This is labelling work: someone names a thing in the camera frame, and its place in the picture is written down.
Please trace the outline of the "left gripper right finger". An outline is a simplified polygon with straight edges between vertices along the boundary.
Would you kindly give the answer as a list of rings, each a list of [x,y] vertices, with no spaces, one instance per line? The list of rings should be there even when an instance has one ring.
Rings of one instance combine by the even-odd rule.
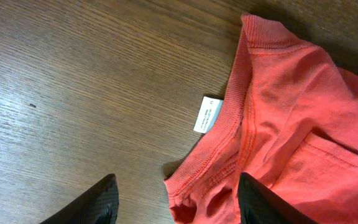
[[[241,174],[237,194],[242,224],[316,224],[248,173]]]

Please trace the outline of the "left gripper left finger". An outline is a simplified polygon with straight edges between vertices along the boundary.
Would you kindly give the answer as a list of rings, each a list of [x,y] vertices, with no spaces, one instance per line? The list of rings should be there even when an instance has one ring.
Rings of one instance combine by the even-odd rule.
[[[115,224],[118,210],[116,176],[108,174],[41,224]]]

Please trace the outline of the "orange t-shirt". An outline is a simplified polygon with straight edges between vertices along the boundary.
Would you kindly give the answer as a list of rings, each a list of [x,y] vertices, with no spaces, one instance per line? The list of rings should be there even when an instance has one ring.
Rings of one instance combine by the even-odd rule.
[[[175,223],[239,223],[243,172],[318,223],[358,223],[358,76],[277,21],[242,17],[223,106],[165,180]]]

